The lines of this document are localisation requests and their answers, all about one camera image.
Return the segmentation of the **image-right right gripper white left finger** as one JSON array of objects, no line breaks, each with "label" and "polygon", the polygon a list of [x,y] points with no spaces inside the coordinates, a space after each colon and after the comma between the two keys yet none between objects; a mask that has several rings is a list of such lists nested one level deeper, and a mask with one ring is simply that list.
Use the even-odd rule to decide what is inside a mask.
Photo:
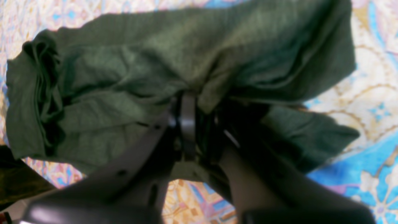
[{"label": "image-right right gripper white left finger", "polygon": [[195,160],[195,96],[182,93],[138,142],[64,190],[31,202],[21,224],[162,224],[176,162]]}]

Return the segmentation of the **image-right right gripper white right finger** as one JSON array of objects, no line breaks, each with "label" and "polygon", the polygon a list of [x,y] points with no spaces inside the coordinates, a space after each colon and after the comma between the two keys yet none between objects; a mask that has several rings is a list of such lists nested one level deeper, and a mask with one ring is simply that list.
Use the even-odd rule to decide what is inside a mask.
[{"label": "image-right right gripper white right finger", "polygon": [[241,224],[374,224],[370,210],[306,174],[358,132],[314,113],[275,106],[223,108],[211,161],[226,176]]}]

